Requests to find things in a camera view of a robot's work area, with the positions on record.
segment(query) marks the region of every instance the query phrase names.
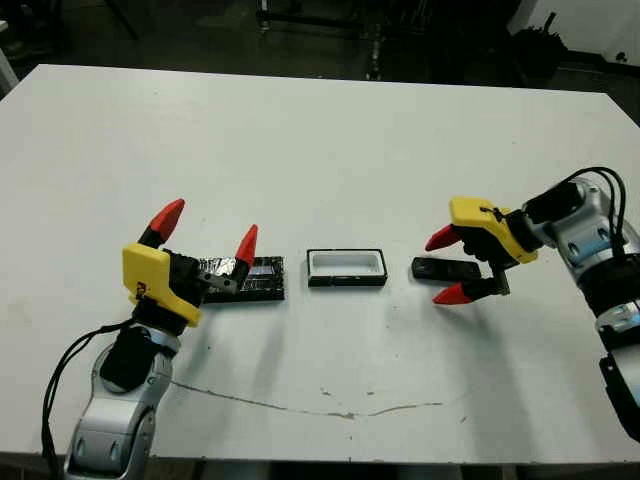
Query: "black wire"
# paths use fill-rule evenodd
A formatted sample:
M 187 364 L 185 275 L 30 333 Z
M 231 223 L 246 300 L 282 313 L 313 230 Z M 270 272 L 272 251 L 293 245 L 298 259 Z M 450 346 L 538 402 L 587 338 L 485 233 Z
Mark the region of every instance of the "black wire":
M 67 366 L 67 364 L 79 354 L 82 350 L 89 345 L 89 342 L 96 335 L 100 335 L 103 333 L 115 332 L 116 330 L 121 330 L 125 327 L 128 327 L 133 323 L 133 319 L 130 318 L 127 321 L 122 323 L 116 323 L 115 325 L 105 325 L 100 327 L 97 330 L 93 330 L 92 332 L 85 333 L 81 337 L 79 337 L 76 341 L 74 341 L 69 348 L 64 352 L 56 368 L 51 375 L 51 379 L 49 380 L 49 384 L 47 385 L 47 389 L 44 394 L 44 399 L 42 402 L 42 431 L 41 431 L 41 440 L 42 440 L 42 456 L 47 461 L 49 466 L 49 472 L 51 474 L 50 478 L 52 480 L 57 480 L 60 478 L 60 469 L 58 466 L 58 457 L 56 457 L 56 448 L 53 442 L 53 436 L 51 434 L 51 426 L 49 424 L 49 418 L 51 416 L 51 411 L 53 409 L 53 402 L 56 398 L 56 393 L 58 391 L 58 384 L 60 382 L 60 378 L 62 376 L 62 372 Z
M 627 191 L 624 186 L 624 182 L 618 172 L 609 168 L 609 167 L 588 167 L 582 168 L 577 172 L 572 173 L 567 178 L 562 180 L 560 183 L 565 183 L 570 180 L 573 180 L 576 177 L 584 175 L 585 173 L 597 173 L 602 178 L 605 179 L 607 184 L 609 185 L 609 191 L 611 193 L 611 204 L 609 206 L 609 237 L 611 239 L 611 249 L 613 251 L 613 255 L 617 258 L 622 258 L 624 256 L 624 237 L 622 235 L 622 228 L 624 225 L 624 214 L 627 206 Z M 618 222 L 614 228 L 614 215 L 615 215 L 615 189 L 613 187 L 613 183 L 611 179 L 607 176 L 611 175 L 618 184 L 618 189 L 620 190 L 620 207 L 618 209 Z

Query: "red fingertip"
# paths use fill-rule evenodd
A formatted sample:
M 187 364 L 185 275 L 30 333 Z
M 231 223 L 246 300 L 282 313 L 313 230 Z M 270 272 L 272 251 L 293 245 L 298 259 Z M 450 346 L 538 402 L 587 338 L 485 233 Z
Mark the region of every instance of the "red fingertip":
M 236 252 L 236 258 L 242 260 L 250 267 L 253 265 L 253 259 L 256 256 L 256 241 L 258 239 L 258 226 L 251 225 L 249 231 L 245 234 L 244 238 L 240 242 L 238 251 Z
M 456 283 L 433 297 L 433 303 L 438 305 L 462 305 L 473 302 L 464 294 L 461 283 Z
M 427 252 L 430 252 L 431 250 L 438 250 L 439 248 L 444 248 L 444 247 L 448 247 L 449 245 L 453 245 L 459 240 L 460 240 L 460 237 L 458 236 L 456 231 L 453 229 L 453 225 L 447 225 L 446 227 L 441 228 L 431 236 L 431 238 L 427 242 L 427 245 L 424 247 L 424 249 Z
M 166 242 L 171 236 L 174 228 L 176 228 L 183 208 L 184 200 L 182 198 L 174 200 L 164 207 L 160 213 L 153 217 L 153 220 L 149 223 L 149 228 L 158 232 L 162 240 Z

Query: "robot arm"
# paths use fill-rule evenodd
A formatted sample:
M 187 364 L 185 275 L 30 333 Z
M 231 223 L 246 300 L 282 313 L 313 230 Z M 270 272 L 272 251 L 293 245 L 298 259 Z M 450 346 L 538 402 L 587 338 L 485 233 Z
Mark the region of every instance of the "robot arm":
M 138 242 L 123 249 L 124 284 L 136 306 L 131 320 L 118 328 L 115 343 L 98 356 L 93 366 L 91 399 L 69 446 L 64 464 L 66 479 L 142 477 L 158 404 L 169 387 L 171 362 L 180 349 L 178 337 L 185 327 L 198 325 L 198 307 L 210 288 L 236 293 L 253 264 L 255 225 L 245 235 L 235 258 L 228 259 L 231 267 L 224 272 L 209 271 L 198 259 L 158 250 L 173 232 L 183 207 L 184 200 L 167 205 Z M 64 358 L 62 368 L 67 362 Z M 57 386 L 55 375 L 52 381 Z M 45 399 L 45 404 L 52 401 Z M 43 449 L 43 454 L 55 479 L 57 461 L 55 451 L 51 455 L 53 442 L 46 431 L 43 420 L 43 445 L 50 446 Z
M 513 212 L 484 199 L 454 197 L 452 224 L 431 237 L 426 249 L 461 240 L 466 253 L 489 262 L 494 278 L 456 284 L 434 302 L 453 305 L 507 294 L 506 269 L 535 260 L 544 245 L 556 249 L 596 316 L 607 350 L 600 361 L 607 394 L 622 426 L 640 442 L 640 238 L 624 222 L 624 186 L 617 174 L 612 173 L 621 187 L 617 218 L 613 197 L 579 176 L 598 170 L 610 172 L 577 172 Z

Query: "dark floor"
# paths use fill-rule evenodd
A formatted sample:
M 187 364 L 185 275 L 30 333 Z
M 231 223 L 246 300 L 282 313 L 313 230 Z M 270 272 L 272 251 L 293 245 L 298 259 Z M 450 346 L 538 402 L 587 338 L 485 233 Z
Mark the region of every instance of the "dark floor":
M 63 12 L 69 46 L 16 65 L 24 76 L 36 63 L 187 70 L 364 80 L 370 67 L 372 32 L 346 36 L 335 29 L 271 23 L 262 34 L 255 0 L 118 0 L 140 40 L 134 41 L 102 0 L 67 0 Z M 344 17 L 350 2 L 304 2 L 304 13 Z M 274 9 L 287 6 L 272 0 Z M 387 39 L 382 46 L 383 81 L 431 83 L 424 39 Z M 489 51 L 475 55 L 461 83 L 517 86 Z M 527 86 L 608 93 L 640 124 L 638 77 L 604 73 L 593 65 L 562 62 L 548 80 Z

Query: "white wall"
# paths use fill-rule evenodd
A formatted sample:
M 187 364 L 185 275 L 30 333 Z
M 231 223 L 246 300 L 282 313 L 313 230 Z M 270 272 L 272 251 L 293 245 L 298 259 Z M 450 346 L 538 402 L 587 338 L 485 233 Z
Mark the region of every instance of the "white wall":
M 624 51 L 629 63 L 640 65 L 640 0 L 523 0 L 510 30 L 542 27 L 556 12 L 552 32 L 570 50 L 599 53 L 615 62 Z

